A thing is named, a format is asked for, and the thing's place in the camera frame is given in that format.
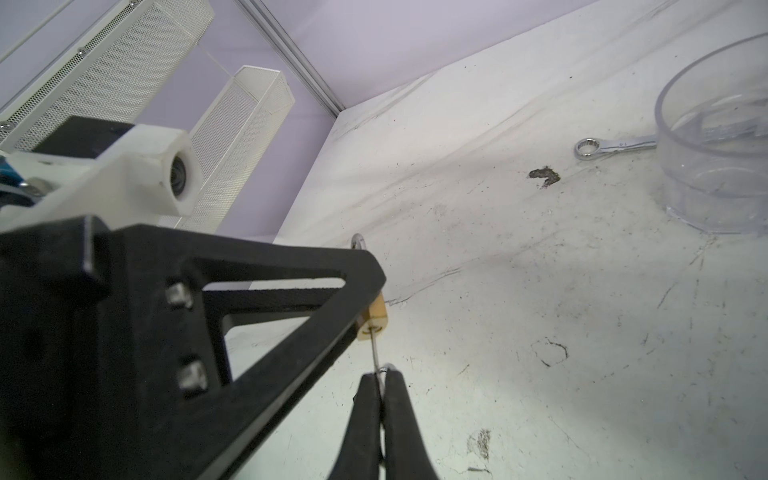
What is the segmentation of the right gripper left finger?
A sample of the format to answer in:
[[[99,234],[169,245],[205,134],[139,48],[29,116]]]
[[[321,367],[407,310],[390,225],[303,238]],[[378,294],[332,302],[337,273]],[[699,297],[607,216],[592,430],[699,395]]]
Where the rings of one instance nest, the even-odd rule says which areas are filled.
[[[375,373],[361,377],[340,452],[329,480],[377,480],[381,454],[382,400]]]

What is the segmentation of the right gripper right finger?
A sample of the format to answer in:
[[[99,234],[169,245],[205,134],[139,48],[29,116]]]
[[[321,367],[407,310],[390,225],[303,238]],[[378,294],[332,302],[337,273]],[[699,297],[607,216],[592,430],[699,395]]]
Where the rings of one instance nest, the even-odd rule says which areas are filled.
[[[384,468],[387,480],[437,480],[423,443],[403,374],[387,367],[384,375]]]

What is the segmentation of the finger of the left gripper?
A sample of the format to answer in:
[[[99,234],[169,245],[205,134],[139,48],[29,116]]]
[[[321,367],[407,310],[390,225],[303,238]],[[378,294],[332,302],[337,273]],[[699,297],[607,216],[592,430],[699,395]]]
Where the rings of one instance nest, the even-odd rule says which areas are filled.
[[[383,270],[345,249],[151,226],[108,238],[107,467],[229,479],[357,337]]]

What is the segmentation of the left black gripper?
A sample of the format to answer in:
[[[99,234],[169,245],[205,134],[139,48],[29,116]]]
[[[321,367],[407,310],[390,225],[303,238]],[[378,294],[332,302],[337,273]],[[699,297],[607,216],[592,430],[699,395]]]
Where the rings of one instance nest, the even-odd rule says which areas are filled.
[[[1,237],[1,425],[29,479],[180,475],[180,235],[95,217]]]

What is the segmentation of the small brass padlock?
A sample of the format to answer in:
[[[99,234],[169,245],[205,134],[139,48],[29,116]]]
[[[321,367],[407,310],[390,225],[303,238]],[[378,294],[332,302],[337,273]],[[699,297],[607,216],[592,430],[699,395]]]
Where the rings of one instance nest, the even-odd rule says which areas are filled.
[[[374,301],[361,314],[357,339],[364,341],[375,338],[386,329],[388,322],[386,303],[382,292],[379,292]]]

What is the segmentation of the small silver key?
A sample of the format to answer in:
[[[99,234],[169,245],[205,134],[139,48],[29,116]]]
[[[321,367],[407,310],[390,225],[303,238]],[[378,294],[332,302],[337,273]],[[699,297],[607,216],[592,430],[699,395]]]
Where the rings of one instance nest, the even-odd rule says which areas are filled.
[[[390,371],[397,371],[397,367],[391,363],[382,364],[379,359],[379,349],[377,347],[377,335],[381,331],[379,327],[368,327],[369,339],[371,342],[372,359],[374,366],[374,375],[378,382],[378,391],[381,399],[384,399],[386,393],[386,375]]]

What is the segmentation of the white two-tier mesh shelf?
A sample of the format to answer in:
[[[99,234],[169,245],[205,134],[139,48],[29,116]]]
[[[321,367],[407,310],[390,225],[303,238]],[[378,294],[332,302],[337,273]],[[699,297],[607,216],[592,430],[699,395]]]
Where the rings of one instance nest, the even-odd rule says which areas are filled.
[[[1,108],[1,155],[13,183],[1,210],[32,206],[44,185],[8,163],[72,116],[186,131],[203,183],[188,216],[156,225],[213,233],[229,213],[295,99],[278,70],[224,67],[204,46],[207,1],[121,1]]]

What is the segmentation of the small silver wrench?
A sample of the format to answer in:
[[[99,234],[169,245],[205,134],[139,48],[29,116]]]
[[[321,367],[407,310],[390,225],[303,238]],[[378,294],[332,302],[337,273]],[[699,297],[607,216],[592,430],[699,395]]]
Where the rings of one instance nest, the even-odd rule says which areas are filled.
[[[612,154],[651,149],[656,145],[655,135],[616,140],[588,137],[576,142],[573,154],[579,161],[592,161]]]

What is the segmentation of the clear plastic cup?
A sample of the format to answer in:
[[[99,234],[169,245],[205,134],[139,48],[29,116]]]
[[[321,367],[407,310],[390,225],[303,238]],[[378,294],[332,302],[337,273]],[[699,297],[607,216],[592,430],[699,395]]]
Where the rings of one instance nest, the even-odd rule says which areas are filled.
[[[685,67],[655,105],[668,213],[714,234],[767,231],[767,37]]]

